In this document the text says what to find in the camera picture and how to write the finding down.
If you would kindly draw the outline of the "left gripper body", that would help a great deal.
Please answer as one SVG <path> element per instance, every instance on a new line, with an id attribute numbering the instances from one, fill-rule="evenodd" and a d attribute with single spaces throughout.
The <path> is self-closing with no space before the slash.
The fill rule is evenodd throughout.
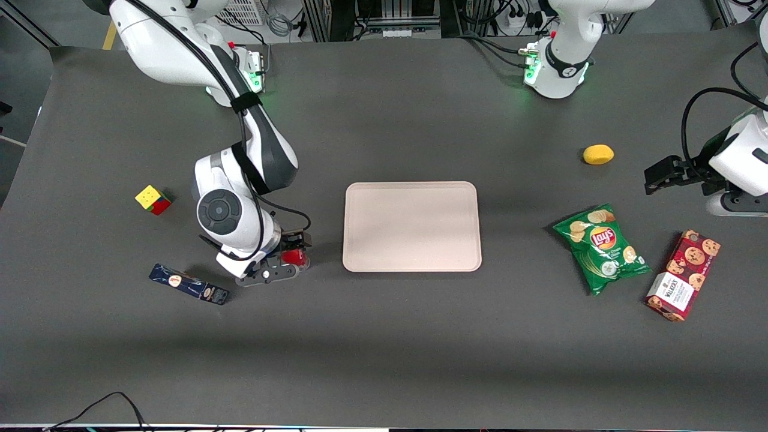
<path id="1" fill-rule="evenodd" d="M 766 112 L 747 110 L 712 137 L 699 153 L 710 179 L 727 181 L 752 196 L 767 192 Z"/>

